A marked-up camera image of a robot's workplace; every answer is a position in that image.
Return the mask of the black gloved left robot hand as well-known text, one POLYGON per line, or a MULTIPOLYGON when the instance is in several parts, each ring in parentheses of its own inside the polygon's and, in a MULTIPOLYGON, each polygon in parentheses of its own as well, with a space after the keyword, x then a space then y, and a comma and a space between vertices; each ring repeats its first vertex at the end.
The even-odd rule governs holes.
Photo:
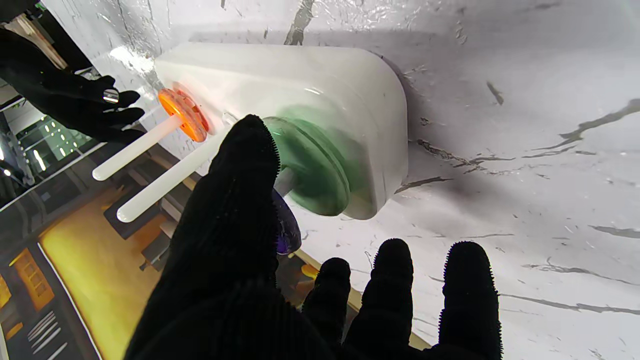
POLYGON ((500 360, 499 296, 480 244, 446 256, 438 342, 409 344, 414 265, 399 238, 378 248, 347 333, 349 263, 323 262, 301 310, 277 287, 280 162, 263 120, 226 135, 190 196, 166 266, 125 351, 126 360, 500 360))

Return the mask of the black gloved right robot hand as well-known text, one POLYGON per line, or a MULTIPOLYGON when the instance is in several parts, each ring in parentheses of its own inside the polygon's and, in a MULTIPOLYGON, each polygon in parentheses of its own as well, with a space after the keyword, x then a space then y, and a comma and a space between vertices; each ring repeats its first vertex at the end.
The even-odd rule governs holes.
POLYGON ((42 114, 99 142, 128 145, 143 132, 131 126, 146 113, 140 94, 119 91, 112 76, 87 79, 59 69, 29 39, 0 32, 0 77, 42 114))

